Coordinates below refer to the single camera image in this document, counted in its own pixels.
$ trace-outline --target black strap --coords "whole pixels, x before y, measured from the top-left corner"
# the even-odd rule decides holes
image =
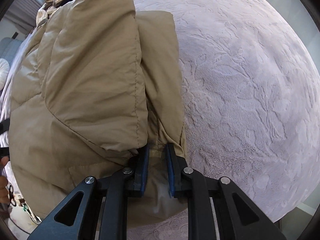
[[[9,126],[10,126],[10,118],[0,122],[0,134],[3,134],[4,132],[9,131]],[[0,159],[5,156],[8,156],[10,158],[9,147],[0,148]]]
[[[4,132],[9,131],[9,126],[10,126],[10,118],[0,122],[0,134],[3,134]]]

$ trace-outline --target stitched seam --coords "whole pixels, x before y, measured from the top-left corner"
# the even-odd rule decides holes
[[[101,148],[101,149],[103,149],[102,147],[100,147],[100,146],[98,146],[98,145],[96,145],[95,143],[93,143],[92,141],[90,141],[90,140],[88,140],[88,139],[86,139],[85,137],[83,137],[81,134],[79,134],[78,132],[76,132],[75,130],[72,130],[68,125],[66,125],[65,123],[63,123],[59,118],[57,118],[50,110],[49,110],[49,108],[47,107],[47,104],[46,104],[46,102],[45,102],[45,99],[44,99],[44,97],[43,97],[43,95],[42,95],[42,93],[40,94],[40,96],[42,97],[42,99],[43,99],[43,101],[44,101],[44,105],[45,105],[45,107],[47,108],[47,110],[49,111],[49,113],[50,114],[52,114],[53,115],[53,117],[55,118],[55,119],[57,119],[61,124],[63,124],[64,126],[66,126],[66,127],[68,127],[71,131],[73,131],[76,135],[78,135],[78,136],[80,136],[81,138],[83,138],[84,140],[86,140],[86,141],[88,141],[88,142],[90,142],[90,143],[92,143],[93,145],[95,145],[95,146],[97,146],[97,147],[99,147],[99,148]]]
[[[136,60],[135,60],[136,73],[135,73],[135,87],[134,87],[134,98],[135,98],[134,112],[136,113],[136,116],[137,116],[137,141],[138,141],[138,148],[140,148],[139,136],[138,136],[139,118],[138,118],[138,114],[137,114],[137,69],[138,69],[138,67],[137,67],[137,58],[138,58],[137,37],[138,37],[138,34],[136,34],[136,38],[135,38],[135,44],[136,44]]]
[[[19,105],[16,109],[20,108],[20,107],[23,106],[26,102],[28,102],[30,99],[32,99],[32,98],[34,98],[34,97],[36,97],[36,96],[38,96],[38,95],[40,95],[40,94],[41,94],[41,92],[35,94],[35,95],[32,96],[31,98],[28,98],[28,99],[27,99],[26,101],[24,101],[21,105]]]

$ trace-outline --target quilted fabric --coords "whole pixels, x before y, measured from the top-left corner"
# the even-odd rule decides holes
[[[168,142],[187,155],[171,13],[136,13],[133,0],[73,0],[38,27],[25,55],[12,85],[9,148],[35,215],[44,219],[87,176],[130,165],[147,142],[146,190],[128,200],[128,227],[186,209],[168,194],[162,158]]]
[[[273,221],[320,179],[320,77],[265,0],[134,0],[174,15],[191,167],[229,176]],[[187,212],[129,239],[186,239]]]

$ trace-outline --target tan puffer jacket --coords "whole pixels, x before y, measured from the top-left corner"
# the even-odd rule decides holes
[[[178,41],[168,12],[133,0],[74,0],[40,26],[17,73],[9,131],[12,168],[41,218],[85,177],[110,176],[151,145],[142,199],[128,226],[186,208],[169,197],[163,148],[186,156]]]

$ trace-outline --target blue gripper pad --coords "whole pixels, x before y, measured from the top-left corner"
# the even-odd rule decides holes
[[[148,176],[148,164],[149,164],[149,146],[146,146],[145,155],[143,158],[143,166],[142,166],[142,173],[141,173],[141,194],[143,196],[146,185],[147,185],[147,176]]]
[[[170,151],[168,145],[165,147],[165,156],[167,160],[167,169],[168,169],[168,181],[169,181],[169,188],[171,196],[175,194],[175,186],[174,186],[174,172],[172,166],[172,160],[170,156]]]

